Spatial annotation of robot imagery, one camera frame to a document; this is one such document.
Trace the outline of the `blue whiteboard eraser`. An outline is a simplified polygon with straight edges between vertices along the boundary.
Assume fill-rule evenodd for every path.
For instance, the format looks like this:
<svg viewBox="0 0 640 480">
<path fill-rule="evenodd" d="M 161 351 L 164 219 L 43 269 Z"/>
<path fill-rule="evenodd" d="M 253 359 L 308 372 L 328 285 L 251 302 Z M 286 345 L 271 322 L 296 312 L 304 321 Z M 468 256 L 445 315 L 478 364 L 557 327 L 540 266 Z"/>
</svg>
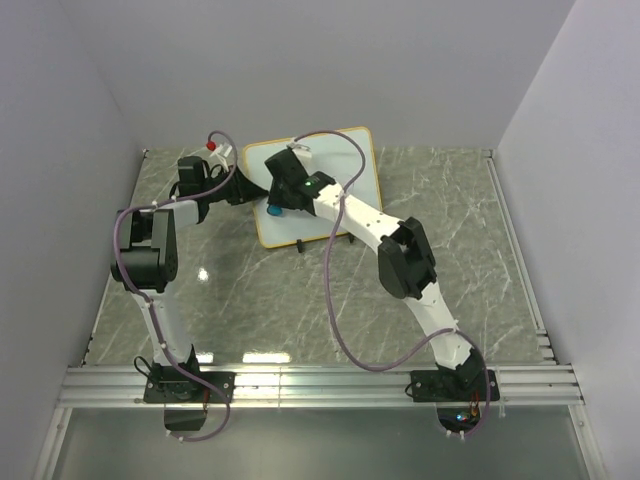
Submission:
<svg viewBox="0 0 640 480">
<path fill-rule="evenodd" d="M 267 214 L 272 217 L 282 217 L 284 214 L 283 209 L 280 206 L 268 204 L 267 205 Z"/>
</svg>

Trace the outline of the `yellow framed whiteboard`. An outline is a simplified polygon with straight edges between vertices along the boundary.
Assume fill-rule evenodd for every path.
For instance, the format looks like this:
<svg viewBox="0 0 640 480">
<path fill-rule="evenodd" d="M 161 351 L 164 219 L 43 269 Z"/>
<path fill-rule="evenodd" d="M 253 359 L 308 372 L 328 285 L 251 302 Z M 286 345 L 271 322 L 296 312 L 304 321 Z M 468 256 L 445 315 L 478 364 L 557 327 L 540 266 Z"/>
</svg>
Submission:
<svg viewBox="0 0 640 480">
<path fill-rule="evenodd" d="M 346 194 L 377 210 L 382 209 L 373 137 L 366 127 L 342 129 L 335 133 L 314 134 L 300 140 L 309 147 L 311 157 L 303 164 L 312 173 L 322 172 L 336 180 L 318 199 L 320 214 L 284 209 L 279 216 L 267 212 L 267 200 L 254 203 L 253 211 L 260 243 L 267 249 L 322 240 L 331 234 L 348 232 L 347 220 L 339 219 L 340 204 Z"/>
</svg>

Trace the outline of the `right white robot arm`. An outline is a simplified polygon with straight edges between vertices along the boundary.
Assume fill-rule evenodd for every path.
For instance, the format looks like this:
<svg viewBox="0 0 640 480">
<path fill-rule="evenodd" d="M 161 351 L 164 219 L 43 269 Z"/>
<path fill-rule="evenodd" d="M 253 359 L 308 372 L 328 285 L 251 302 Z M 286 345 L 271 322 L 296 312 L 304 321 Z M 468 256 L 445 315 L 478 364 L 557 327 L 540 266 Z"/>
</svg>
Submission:
<svg viewBox="0 0 640 480">
<path fill-rule="evenodd" d="M 488 389 L 490 377 L 484 358 L 458 329 L 443 298 L 435 256 L 422 224 L 413 217 L 401 220 L 366 204 L 324 172 L 308 173 L 299 158 L 301 153 L 287 147 L 265 161 L 272 175 L 269 202 L 334 223 L 324 255 L 325 301 L 331 329 L 347 357 L 365 370 L 382 372 L 400 366 L 421 347 L 389 365 L 366 365 L 348 351 L 337 329 L 329 280 L 330 253 L 341 228 L 376 254 L 380 284 L 408 307 L 419 324 L 425 342 L 431 345 L 444 393 L 461 400 L 482 387 Z"/>
</svg>

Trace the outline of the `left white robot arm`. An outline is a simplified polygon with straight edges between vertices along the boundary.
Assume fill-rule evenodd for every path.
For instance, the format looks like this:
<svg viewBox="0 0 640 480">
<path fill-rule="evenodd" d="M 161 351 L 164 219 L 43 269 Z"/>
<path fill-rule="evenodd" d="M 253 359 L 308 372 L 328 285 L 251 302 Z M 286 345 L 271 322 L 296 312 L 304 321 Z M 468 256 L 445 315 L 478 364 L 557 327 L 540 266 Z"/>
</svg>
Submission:
<svg viewBox="0 0 640 480">
<path fill-rule="evenodd" d="M 166 202 L 118 213 L 111 274 L 132 295 L 149 331 L 153 347 L 149 381 L 167 382 L 171 395 L 190 402 L 201 393 L 203 378 L 175 299 L 177 232 L 202 223 L 214 203 L 242 205 L 268 192 L 235 165 L 210 166 L 198 156 L 187 156 L 178 160 L 177 167 L 178 180 Z"/>
</svg>

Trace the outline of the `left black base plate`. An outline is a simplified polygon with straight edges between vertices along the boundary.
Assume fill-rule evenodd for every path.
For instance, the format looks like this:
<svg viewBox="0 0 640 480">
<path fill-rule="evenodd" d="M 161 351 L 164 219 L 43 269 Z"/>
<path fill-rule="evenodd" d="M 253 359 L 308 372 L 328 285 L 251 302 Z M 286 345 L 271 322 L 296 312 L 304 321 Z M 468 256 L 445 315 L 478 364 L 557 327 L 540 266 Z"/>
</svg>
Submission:
<svg viewBox="0 0 640 480">
<path fill-rule="evenodd" d="M 209 390 L 174 369 L 164 369 L 151 375 L 145 387 L 143 402 L 146 404 L 222 404 L 232 399 L 236 374 L 230 371 L 204 371 L 196 375 L 215 386 L 220 394 Z"/>
</svg>

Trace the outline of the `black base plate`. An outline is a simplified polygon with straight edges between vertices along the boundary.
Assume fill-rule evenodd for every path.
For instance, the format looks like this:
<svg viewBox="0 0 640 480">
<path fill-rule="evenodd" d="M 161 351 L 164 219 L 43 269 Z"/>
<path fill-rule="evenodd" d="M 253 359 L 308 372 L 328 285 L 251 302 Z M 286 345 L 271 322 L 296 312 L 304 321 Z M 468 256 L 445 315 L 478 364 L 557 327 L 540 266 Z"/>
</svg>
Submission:
<svg viewBox="0 0 640 480">
<path fill-rule="evenodd" d="M 481 372 L 466 386 L 451 374 L 439 370 L 412 370 L 410 382 L 404 393 L 416 403 L 469 403 L 485 401 L 490 393 L 490 401 L 498 401 L 500 396 L 498 381 L 493 370 L 488 375 Z"/>
<path fill-rule="evenodd" d="M 230 371 L 204 371 L 196 375 L 215 386 L 220 394 L 209 390 L 174 369 L 164 369 L 151 375 L 145 387 L 143 402 L 146 404 L 222 404 L 232 399 L 236 374 Z"/>
</svg>

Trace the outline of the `aluminium mounting rail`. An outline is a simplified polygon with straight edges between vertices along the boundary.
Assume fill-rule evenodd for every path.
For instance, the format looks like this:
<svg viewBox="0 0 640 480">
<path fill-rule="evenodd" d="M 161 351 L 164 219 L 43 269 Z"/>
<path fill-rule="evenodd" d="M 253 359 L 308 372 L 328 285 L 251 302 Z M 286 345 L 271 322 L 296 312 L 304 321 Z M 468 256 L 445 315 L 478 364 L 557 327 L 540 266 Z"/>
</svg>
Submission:
<svg viewBox="0 0 640 480">
<path fill-rule="evenodd" d="M 406 394 L 409 370 L 369 373 L 347 365 L 237 364 L 231 406 L 240 408 L 401 408 L 417 404 Z M 582 405 L 584 398 L 568 365 L 495 366 L 498 407 Z M 59 408 L 149 408 L 145 378 L 127 366 L 70 368 Z"/>
</svg>

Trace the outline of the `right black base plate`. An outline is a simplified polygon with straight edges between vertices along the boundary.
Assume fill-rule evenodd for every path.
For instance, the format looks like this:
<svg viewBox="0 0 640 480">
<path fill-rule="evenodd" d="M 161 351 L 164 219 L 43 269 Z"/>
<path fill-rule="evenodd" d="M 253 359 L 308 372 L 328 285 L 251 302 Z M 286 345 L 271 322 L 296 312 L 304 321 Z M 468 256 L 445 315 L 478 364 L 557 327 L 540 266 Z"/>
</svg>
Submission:
<svg viewBox="0 0 640 480">
<path fill-rule="evenodd" d="M 481 372 L 466 386 L 451 374 L 439 370 L 412 370 L 410 382 L 404 393 L 416 403 L 469 403 L 485 401 L 490 393 L 490 401 L 498 401 L 500 396 L 498 381 L 493 370 L 488 375 Z"/>
</svg>

